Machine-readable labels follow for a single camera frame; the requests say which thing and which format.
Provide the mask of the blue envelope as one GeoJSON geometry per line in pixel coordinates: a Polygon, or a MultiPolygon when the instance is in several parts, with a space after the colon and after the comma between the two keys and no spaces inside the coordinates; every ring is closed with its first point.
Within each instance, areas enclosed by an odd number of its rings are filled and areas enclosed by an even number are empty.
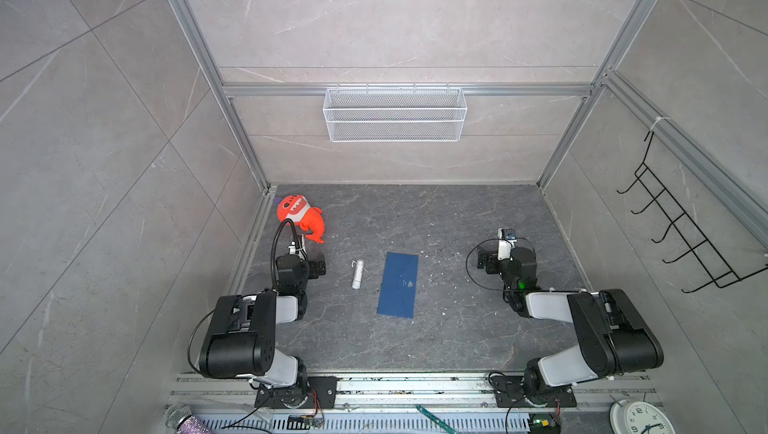
{"type": "Polygon", "coordinates": [[[377,313],[413,319],[419,257],[388,252],[381,282],[377,313]]]}

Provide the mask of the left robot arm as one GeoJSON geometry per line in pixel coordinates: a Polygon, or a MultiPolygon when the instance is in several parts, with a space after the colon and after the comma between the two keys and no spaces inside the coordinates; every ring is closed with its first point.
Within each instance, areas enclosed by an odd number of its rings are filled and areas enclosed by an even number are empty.
{"type": "Polygon", "coordinates": [[[311,260],[292,220],[279,224],[270,248],[271,286],[256,294],[226,295],[204,319],[209,322],[193,371],[214,380],[245,380],[257,408],[311,409],[335,405],[339,379],[311,376],[300,358],[281,352],[276,331],[301,320],[308,282],[325,274],[323,256],[311,260]]]}

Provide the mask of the white glue stick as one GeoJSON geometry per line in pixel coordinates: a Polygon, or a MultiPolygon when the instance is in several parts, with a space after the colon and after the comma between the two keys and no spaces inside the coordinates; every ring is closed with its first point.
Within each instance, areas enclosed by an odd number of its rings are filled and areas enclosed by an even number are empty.
{"type": "Polygon", "coordinates": [[[354,290],[358,290],[361,287],[362,284],[362,277],[364,273],[364,260],[358,259],[353,263],[353,278],[352,278],[352,288],[354,290]]]}

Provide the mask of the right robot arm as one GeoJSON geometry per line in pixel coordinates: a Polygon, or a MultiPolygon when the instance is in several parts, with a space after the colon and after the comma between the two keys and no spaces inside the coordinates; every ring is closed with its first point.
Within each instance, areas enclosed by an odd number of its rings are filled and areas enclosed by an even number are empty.
{"type": "Polygon", "coordinates": [[[567,323],[576,344],[527,362],[516,378],[491,373],[488,381],[502,395],[533,407],[568,405],[575,384],[656,369],[664,362],[660,342],[621,289],[544,290],[538,285],[537,253],[505,237],[473,247],[477,268],[501,279],[497,291],[520,317],[567,323]],[[520,385],[512,387],[518,380],[520,385]]]}

